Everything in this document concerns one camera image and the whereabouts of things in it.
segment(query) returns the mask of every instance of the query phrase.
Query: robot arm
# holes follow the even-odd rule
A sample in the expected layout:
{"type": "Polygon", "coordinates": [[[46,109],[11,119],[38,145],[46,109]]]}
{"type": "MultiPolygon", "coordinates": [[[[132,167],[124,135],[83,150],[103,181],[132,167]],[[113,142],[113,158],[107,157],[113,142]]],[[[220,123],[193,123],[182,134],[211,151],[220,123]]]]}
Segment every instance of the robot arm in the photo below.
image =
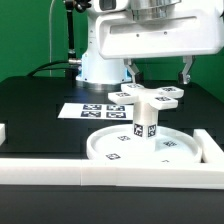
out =
{"type": "Polygon", "coordinates": [[[215,54],[224,45],[223,0],[124,0],[125,8],[113,10],[99,9],[100,2],[94,8],[104,12],[96,22],[103,58],[183,56],[178,79],[187,84],[194,56],[215,54]]]}

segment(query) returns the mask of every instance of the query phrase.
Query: printed marker sheet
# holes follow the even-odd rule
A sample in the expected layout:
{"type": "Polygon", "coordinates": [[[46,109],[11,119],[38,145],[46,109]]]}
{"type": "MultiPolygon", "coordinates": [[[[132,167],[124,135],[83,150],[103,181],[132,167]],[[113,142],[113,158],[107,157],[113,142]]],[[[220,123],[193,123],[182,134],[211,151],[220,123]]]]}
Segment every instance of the printed marker sheet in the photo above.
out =
{"type": "Polygon", "coordinates": [[[58,118],[133,120],[133,106],[65,103],[58,118]]]}

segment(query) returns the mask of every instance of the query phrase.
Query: white block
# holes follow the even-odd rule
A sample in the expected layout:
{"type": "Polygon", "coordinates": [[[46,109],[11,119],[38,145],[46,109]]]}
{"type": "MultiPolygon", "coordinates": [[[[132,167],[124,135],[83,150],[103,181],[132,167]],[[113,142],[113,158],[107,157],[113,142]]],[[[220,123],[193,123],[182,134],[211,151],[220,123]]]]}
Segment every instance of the white block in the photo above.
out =
{"type": "Polygon", "coordinates": [[[123,164],[117,168],[117,186],[224,189],[224,167],[211,164],[123,164]]]}
{"type": "Polygon", "coordinates": [[[82,160],[81,185],[116,185],[116,165],[97,160],[82,160]]]}
{"type": "Polygon", "coordinates": [[[0,159],[0,184],[80,185],[80,160],[0,159]]]}
{"type": "Polygon", "coordinates": [[[0,145],[5,141],[5,125],[0,124],[0,145]]]}
{"type": "Polygon", "coordinates": [[[224,152],[205,130],[195,129],[194,139],[202,149],[204,162],[224,165],[224,152]]]}

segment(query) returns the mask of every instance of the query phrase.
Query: black cable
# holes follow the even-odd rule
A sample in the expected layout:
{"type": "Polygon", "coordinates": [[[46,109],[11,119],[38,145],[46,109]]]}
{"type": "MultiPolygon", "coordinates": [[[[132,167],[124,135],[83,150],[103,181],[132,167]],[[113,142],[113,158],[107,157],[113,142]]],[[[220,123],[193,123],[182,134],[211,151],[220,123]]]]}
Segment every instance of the black cable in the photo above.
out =
{"type": "Polygon", "coordinates": [[[57,65],[57,64],[65,64],[65,63],[68,63],[68,61],[67,60],[59,60],[59,61],[53,61],[53,62],[44,64],[44,65],[41,65],[40,67],[36,68],[35,70],[29,72],[27,74],[27,76],[33,77],[36,72],[40,71],[43,68],[46,68],[46,67],[49,67],[49,66],[52,66],[52,65],[57,65]]]}
{"type": "Polygon", "coordinates": [[[42,69],[36,69],[35,73],[41,72],[41,71],[53,71],[53,70],[63,70],[63,69],[73,70],[75,68],[78,68],[78,66],[77,67],[71,67],[71,68],[65,68],[65,67],[60,67],[60,68],[42,68],[42,69]]]}

